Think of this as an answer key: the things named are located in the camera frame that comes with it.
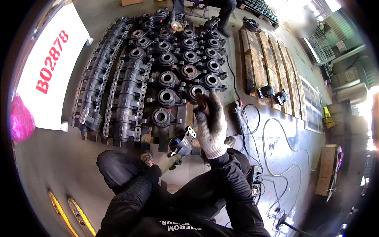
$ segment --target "black pants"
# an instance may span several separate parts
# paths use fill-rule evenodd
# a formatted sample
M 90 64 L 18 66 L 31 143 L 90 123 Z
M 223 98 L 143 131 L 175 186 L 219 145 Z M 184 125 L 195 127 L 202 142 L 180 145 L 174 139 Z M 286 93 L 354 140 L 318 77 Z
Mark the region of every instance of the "black pants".
M 172 0 L 174 4 L 175 13 L 184 13 L 184 0 Z M 220 22 L 218 23 L 219 27 L 225 28 L 228 24 L 230 14 L 234 11 L 237 6 L 236 0 L 203 0 L 201 4 L 213 6 L 220 8 L 220 13 L 218 17 Z
M 228 149 L 227 153 L 240 162 L 240 169 L 247 178 L 250 174 L 251 166 L 246 156 L 235 149 Z M 118 194 L 123 187 L 141 172 L 149 169 L 149 166 L 142 160 L 111 150 L 101 153 L 97 157 L 96 164 L 100 173 L 104 176 L 106 184 L 115 194 Z M 167 191 L 162 192 L 157 187 L 151 194 L 150 199 L 158 200 L 162 199 L 162 196 L 164 196 L 168 205 L 190 211 L 208 220 L 213 220 L 214 216 L 226 205 L 223 190 L 220 188 L 212 169 L 193 178 L 173 195 Z

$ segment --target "black jacket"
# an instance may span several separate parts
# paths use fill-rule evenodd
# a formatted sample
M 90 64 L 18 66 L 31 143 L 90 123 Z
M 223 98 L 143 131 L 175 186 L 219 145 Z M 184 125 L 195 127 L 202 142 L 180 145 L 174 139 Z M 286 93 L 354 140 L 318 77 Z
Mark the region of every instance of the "black jacket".
M 239 162 L 225 153 L 210 164 L 222 181 L 232 229 L 169 205 L 144 208 L 161 176 L 160 168 L 153 165 L 112 199 L 97 236 L 269 237 Z

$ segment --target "black boot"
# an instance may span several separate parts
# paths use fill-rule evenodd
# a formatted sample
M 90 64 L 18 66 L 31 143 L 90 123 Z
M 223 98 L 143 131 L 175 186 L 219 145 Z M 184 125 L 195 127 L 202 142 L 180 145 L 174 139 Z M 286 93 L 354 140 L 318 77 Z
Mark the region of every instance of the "black boot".
M 223 36 L 229 38 L 232 34 L 230 32 L 230 30 L 228 30 L 228 28 L 225 26 L 223 28 L 221 28 L 220 26 L 217 28 L 218 32 L 220 32 Z

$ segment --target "person's left hand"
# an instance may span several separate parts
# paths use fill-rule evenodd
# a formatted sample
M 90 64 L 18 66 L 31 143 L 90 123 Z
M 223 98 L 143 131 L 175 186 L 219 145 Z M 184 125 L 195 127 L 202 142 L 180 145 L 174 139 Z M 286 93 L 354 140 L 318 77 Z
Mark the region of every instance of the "person's left hand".
M 181 159 L 181 155 L 176 154 L 172 157 L 168 157 L 168 154 L 163 154 L 161 158 L 156 162 L 155 164 L 159 166 L 159 168 L 162 171 L 162 174 L 164 174 L 171 166 L 177 161 Z

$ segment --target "white sign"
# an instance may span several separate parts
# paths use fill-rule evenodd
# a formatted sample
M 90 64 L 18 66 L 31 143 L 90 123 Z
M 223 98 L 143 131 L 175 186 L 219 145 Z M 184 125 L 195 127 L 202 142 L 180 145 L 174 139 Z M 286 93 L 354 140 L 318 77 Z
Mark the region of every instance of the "white sign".
M 74 5 L 63 6 L 37 39 L 17 87 L 36 127 L 59 130 L 67 84 L 89 33 Z

